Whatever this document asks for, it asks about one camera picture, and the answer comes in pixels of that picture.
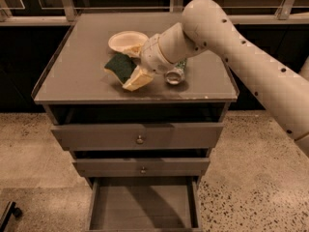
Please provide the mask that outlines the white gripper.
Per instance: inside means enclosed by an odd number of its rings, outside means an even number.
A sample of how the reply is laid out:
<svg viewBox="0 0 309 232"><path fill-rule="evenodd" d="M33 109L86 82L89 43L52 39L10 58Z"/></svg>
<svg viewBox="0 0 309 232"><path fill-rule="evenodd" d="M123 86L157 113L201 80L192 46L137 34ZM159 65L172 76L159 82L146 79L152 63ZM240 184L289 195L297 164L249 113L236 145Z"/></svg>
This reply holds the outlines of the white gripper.
<svg viewBox="0 0 309 232"><path fill-rule="evenodd" d="M165 59L159 47L159 35L155 34L141 45L130 45L125 48L123 54L131 58L139 58L141 67L137 66L130 78L123 85L129 91L138 90L154 80L155 74L165 74L174 66Z"/></svg>

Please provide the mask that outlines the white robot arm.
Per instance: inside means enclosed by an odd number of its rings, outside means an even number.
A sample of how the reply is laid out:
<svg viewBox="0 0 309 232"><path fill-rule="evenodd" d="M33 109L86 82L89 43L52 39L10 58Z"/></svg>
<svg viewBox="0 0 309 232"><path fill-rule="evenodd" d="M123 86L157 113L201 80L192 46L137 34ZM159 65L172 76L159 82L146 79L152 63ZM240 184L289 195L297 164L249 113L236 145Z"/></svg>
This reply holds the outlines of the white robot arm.
<svg viewBox="0 0 309 232"><path fill-rule="evenodd" d="M193 0L182 21L149 38L124 87L137 90L206 50L218 55L300 150L309 156L309 81L248 41L212 0Z"/></svg>

